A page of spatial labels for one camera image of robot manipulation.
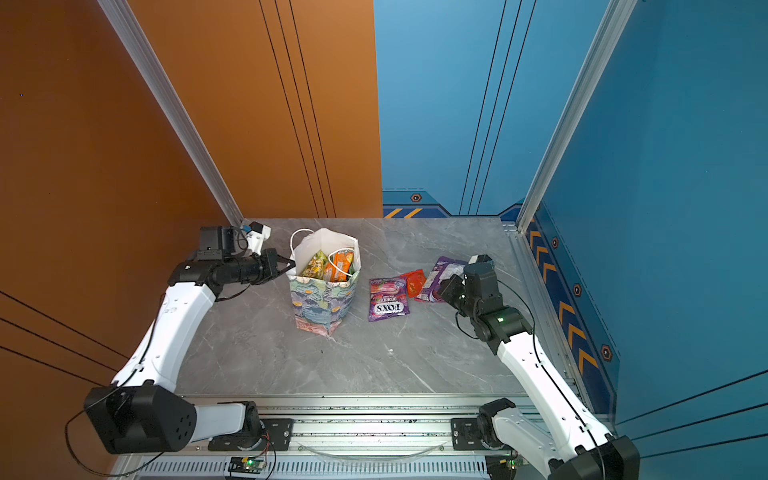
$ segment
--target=table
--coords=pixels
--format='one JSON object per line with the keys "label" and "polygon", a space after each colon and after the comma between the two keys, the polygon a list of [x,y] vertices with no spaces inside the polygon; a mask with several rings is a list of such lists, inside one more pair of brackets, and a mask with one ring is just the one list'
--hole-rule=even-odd
{"label": "table", "polygon": [[[408,316],[369,323],[369,280],[423,269],[441,255],[487,253],[500,280],[524,298],[517,260],[496,217],[441,219],[256,219],[272,228],[266,247],[290,255],[299,228],[326,227],[358,238],[362,261],[356,298],[330,338],[296,328],[288,280],[252,286],[216,303],[203,318],[181,366],[183,395],[499,394],[524,393],[488,346],[457,328],[444,303],[409,301]],[[228,286],[224,296],[242,286]],[[505,302],[525,312],[501,289]],[[472,333],[466,318],[462,328]]]}

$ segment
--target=blue wall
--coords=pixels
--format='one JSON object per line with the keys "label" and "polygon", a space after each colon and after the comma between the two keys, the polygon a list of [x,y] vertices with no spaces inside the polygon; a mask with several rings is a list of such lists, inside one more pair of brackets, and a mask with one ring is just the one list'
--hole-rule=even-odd
{"label": "blue wall", "polygon": [[426,190],[451,214],[459,214],[462,196],[461,214],[498,214],[528,192],[607,0],[538,0],[522,55],[534,1],[508,0],[469,168],[503,5],[502,0],[375,1],[385,189]]}
{"label": "blue wall", "polygon": [[[768,368],[768,2],[639,1],[545,195],[621,356],[617,421]],[[766,402],[766,375],[630,437]],[[768,431],[768,409],[638,440]],[[649,458],[644,478],[763,478],[766,438]]]}

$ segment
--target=purple candy bag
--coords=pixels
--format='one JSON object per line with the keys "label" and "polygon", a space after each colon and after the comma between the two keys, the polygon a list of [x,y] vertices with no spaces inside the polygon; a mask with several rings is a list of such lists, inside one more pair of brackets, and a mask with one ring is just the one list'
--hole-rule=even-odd
{"label": "purple candy bag", "polygon": [[462,260],[453,260],[448,257],[440,257],[437,259],[437,263],[432,268],[432,272],[427,276],[427,281],[424,283],[424,287],[419,295],[416,296],[416,300],[419,302],[442,302],[441,299],[435,296],[435,291],[440,288],[440,282],[446,278],[451,278],[454,273],[459,276],[464,275],[464,266],[467,263]]}
{"label": "purple candy bag", "polygon": [[371,309],[368,321],[408,315],[408,283],[402,278],[371,279]]}

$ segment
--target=bag handle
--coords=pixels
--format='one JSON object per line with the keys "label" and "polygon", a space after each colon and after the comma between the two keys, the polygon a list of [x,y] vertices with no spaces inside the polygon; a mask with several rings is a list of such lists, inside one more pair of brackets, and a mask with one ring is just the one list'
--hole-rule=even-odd
{"label": "bag handle", "polygon": [[293,251],[293,236],[296,235],[299,232],[312,232],[312,233],[315,233],[315,230],[310,230],[309,228],[299,228],[298,230],[293,232],[293,235],[290,236],[290,254],[291,254],[292,257],[296,256],[295,252]]}
{"label": "bag handle", "polygon": [[342,252],[342,251],[344,251],[344,250],[351,250],[352,252],[354,252],[354,251],[355,251],[355,249],[354,249],[354,248],[352,248],[352,247],[344,247],[344,248],[339,248],[338,250],[335,250],[335,251],[333,251],[333,252],[332,252],[332,253],[331,253],[331,254],[328,256],[328,263],[330,263],[331,265],[333,265],[333,268],[337,269],[339,272],[343,273],[344,275],[347,275],[347,276],[352,276],[352,274],[351,274],[351,273],[347,273],[347,272],[345,272],[344,270],[341,270],[339,267],[337,267],[337,266],[336,266],[336,263],[335,263],[335,262],[333,262],[333,260],[331,260],[331,257],[333,257],[334,255],[336,255],[338,252]]}

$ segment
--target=brown wall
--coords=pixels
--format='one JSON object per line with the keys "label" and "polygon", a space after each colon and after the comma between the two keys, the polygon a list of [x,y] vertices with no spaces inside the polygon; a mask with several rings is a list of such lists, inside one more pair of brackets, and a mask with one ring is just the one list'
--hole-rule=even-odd
{"label": "brown wall", "polygon": [[[0,2],[0,290],[128,355],[202,225],[226,224],[192,161],[93,0]],[[0,296],[0,346],[95,382],[125,358]],[[62,427],[93,386],[0,350],[4,478],[87,478]],[[74,448],[107,455],[87,420]]]}
{"label": "brown wall", "polygon": [[381,216],[372,0],[130,5],[245,217]]}

